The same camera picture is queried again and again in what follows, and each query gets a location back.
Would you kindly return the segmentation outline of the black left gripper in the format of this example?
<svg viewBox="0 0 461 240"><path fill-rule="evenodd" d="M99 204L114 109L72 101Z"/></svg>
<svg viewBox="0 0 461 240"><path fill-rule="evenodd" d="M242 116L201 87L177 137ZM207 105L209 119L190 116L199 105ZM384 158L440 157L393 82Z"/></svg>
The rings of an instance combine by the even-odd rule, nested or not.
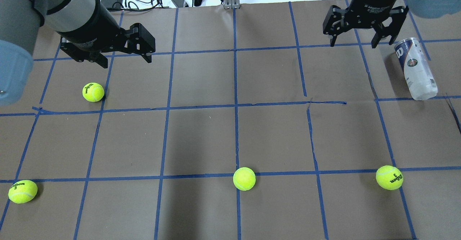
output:
<svg viewBox="0 0 461 240"><path fill-rule="evenodd" d="M56 32L61 36L60 50L71 59L96 63L102 68L108 68L108 59L102 53L134 53L151 64L152 53L156 51L155 38L141 23L124 30L102 5L96 6L83 26Z"/></svg>

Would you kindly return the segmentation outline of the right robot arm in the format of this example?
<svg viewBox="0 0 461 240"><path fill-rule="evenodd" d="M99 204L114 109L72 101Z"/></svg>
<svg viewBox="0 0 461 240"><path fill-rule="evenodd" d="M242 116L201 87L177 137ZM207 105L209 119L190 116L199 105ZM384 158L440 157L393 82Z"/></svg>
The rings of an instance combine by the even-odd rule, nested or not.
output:
<svg viewBox="0 0 461 240"><path fill-rule="evenodd" d="M423 18L440 18L460 11L461 0L351 0L342 9L332 5L324 19L322 32L330 36L330 46L337 37L352 29L373 29L372 48L389 37L392 44L408 12Z"/></svg>

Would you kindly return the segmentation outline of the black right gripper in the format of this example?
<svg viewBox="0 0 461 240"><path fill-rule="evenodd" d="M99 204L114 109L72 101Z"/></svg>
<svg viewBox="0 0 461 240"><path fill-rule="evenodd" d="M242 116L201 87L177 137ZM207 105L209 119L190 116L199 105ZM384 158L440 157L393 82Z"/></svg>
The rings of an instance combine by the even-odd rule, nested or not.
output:
<svg viewBox="0 0 461 240"><path fill-rule="evenodd" d="M375 31L371 40L372 48L376 48L379 42L388 36L388 44L392 45L409 12L408 6L392 9L395 2L396 0L351 0L347 10L331 5L322 25L323 34L330 36L330 47L335 46L340 34L348 32L351 28L370 27ZM382 22L389 17L392 19L391 23L384 26Z"/></svg>

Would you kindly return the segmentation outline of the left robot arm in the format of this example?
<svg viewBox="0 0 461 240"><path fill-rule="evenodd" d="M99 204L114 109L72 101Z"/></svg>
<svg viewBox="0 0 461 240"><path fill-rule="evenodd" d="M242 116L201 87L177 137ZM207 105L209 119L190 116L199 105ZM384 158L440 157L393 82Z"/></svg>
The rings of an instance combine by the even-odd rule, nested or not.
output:
<svg viewBox="0 0 461 240"><path fill-rule="evenodd" d="M155 38L140 23L120 27L100 0L0 0L1 106L17 102L33 68L40 27L61 36L60 48L77 62L108 68L107 52L135 53L151 63Z"/></svg>

